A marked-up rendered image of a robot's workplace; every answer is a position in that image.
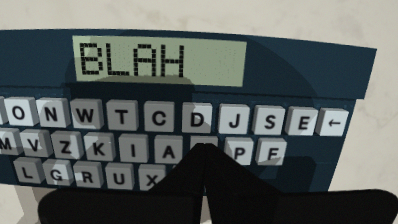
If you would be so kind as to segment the dark blue keyboard case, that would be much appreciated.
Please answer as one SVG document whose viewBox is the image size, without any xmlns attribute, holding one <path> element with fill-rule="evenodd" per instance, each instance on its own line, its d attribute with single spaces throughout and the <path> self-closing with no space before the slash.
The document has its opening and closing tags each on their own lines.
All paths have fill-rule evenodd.
<svg viewBox="0 0 398 224">
<path fill-rule="evenodd" d="M 148 191 L 213 143 L 328 191 L 377 49 L 143 29 L 0 30 L 0 184 Z"/>
</svg>

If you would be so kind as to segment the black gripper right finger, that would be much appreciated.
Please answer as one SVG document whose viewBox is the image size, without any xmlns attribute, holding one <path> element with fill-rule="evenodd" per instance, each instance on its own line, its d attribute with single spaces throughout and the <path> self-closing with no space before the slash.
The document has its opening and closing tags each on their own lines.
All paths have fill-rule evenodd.
<svg viewBox="0 0 398 224">
<path fill-rule="evenodd" d="M 393 224 L 398 198 L 381 189 L 292 192 L 263 181 L 205 143 L 205 191 L 212 224 Z"/>
</svg>

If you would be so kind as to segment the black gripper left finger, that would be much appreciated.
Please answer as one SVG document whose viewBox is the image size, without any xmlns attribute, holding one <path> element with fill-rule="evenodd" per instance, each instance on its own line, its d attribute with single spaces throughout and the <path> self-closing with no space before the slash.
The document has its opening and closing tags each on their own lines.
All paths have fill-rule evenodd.
<svg viewBox="0 0 398 224">
<path fill-rule="evenodd" d="M 205 144 L 196 143 L 146 192 L 59 188 L 39 201 L 38 217 L 41 224 L 200 224 L 205 167 Z"/>
</svg>

